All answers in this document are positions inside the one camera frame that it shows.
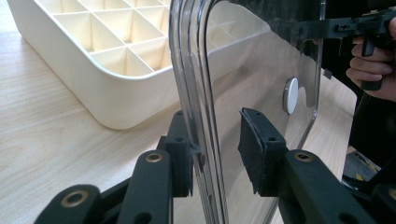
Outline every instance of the transparent panel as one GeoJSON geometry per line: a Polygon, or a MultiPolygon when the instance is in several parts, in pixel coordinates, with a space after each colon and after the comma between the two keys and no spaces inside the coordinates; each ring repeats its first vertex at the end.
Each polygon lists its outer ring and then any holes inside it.
{"type": "Polygon", "coordinates": [[[261,111],[287,140],[304,143],[318,109],[321,41],[299,22],[324,0],[174,0],[170,48],[208,223],[269,222],[276,199],[253,194],[237,150],[243,107],[261,111]]]}

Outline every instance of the black bracket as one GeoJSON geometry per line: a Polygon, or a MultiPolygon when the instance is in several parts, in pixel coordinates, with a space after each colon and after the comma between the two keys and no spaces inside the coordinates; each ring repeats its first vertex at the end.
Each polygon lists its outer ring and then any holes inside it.
{"type": "Polygon", "coordinates": [[[139,156],[131,178],[100,193],[76,185],[55,196],[35,223],[173,223],[173,198],[192,192],[190,142],[182,112],[156,150],[139,156]]]}
{"type": "Polygon", "coordinates": [[[278,197],[285,223],[382,223],[378,216],[371,216],[378,207],[387,211],[387,217],[396,215],[396,197],[387,192],[396,193],[396,185],[379,186],[386,189],[376,190],[373,197],[364,195],[375,206],[363,207],[318,156],[288,150],[264,114],[248,108],[241,114],[239,151],[253,192],[278,197]]]}
{"type": "MultiPolygon", "coordinates": [[[[384,9],[372,14],[363,15],[359,18],[337,18],[322,21],[301,21],[297,25],[297,36],[299,39],[333,39],[345,38],[352,44],[354,37],[363,36],[362,57],[370,56],[374,47],[392,47],[392,37],[389,33],[389,22],[396,17],[393,9],[384,9]]],[[[340,48],[340,54],[349,52],[350,49],[340,48]]]]}

